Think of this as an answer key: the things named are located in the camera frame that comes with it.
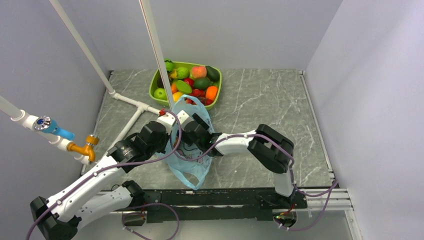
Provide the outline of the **light blue plastic bag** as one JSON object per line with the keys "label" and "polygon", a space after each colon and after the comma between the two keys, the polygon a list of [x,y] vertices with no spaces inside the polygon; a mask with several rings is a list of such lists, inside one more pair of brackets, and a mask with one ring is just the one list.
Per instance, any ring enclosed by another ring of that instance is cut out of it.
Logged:
{"label": "light blue plastic bag", "polygon": [[[209,131],[215,132],[209,112],[197,98],[182,95],[172,108],[172,112],[176,115],[180,111],[185,111],[191,116],[198,114],[211,127]],[[186,187],[198,190],[204,183],[213,162],[213,157],[208,155],[199,158],[202,154],[203,152],[194,144],[189,146],[181,140],[176,152],[162,161]]]}

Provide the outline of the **light green fake mango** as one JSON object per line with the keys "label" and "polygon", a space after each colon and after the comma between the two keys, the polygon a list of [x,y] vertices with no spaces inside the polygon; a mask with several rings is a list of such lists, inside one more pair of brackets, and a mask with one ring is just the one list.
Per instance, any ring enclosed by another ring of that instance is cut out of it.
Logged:
{"label": "light green fake mango", "polygon": [[183,94],[189,95],[193,91],[192,90],[192,87],[188,83],[186,83],[185,81],[183,81],[183,80],[177,80],[175,82],[175,86],[176,86],[177,90],[179,92],[183,93]]}

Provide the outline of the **green fake lime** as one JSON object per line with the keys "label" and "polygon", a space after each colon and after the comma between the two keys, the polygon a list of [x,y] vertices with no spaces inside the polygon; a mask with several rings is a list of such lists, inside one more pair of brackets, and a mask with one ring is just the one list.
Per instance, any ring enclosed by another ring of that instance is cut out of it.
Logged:
{"label": "green fake lime", "polygon": [[212,85],[212,82],[207,77],[202,77],[194,81],[193,88],[204,91],[211,85]]}

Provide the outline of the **fake peach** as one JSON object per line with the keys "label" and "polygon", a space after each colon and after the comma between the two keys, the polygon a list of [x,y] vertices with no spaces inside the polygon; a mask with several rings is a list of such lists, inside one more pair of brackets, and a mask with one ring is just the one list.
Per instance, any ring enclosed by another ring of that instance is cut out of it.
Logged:
{"label": "fake peach", "polygon": [[190,73],[194,80],[205,78],[207,76],[207,68],[203,65],[193,66]]}

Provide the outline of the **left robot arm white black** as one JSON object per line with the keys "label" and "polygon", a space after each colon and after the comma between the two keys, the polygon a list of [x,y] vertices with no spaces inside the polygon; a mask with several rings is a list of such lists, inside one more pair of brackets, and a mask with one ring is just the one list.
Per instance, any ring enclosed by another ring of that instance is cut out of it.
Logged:
{"label": "left robot arm white black", "polygon": [[164,153],[176,120],[161,116],[146,124],[140,132],[117,142],[101,160],[70,186],[48,198],[37,197],[30,203],[35,228],[47,240],[71,240],[89,223],[121,209],[137,210],[151,203],[142,188],[133,180],[107,194],[98,193],[111,181],[135,167],[153,163],[151,157]]}

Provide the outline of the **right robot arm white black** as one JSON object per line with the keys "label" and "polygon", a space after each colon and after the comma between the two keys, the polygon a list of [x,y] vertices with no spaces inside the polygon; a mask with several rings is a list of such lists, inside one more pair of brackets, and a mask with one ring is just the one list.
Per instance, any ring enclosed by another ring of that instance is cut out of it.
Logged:
{"label": "right robot arm white black", "polygon": [[294,143],[287,137],[266,124],[252,131],[228,134],[211,132],[212,127],[196,113],[189,115],[181,111],[177,117],[181,123],[181,140],[194,144],[202,157],[250,153],[273,173],[276,203],[287,208],[295,201],[294,177],[290,173],[294,164]]}

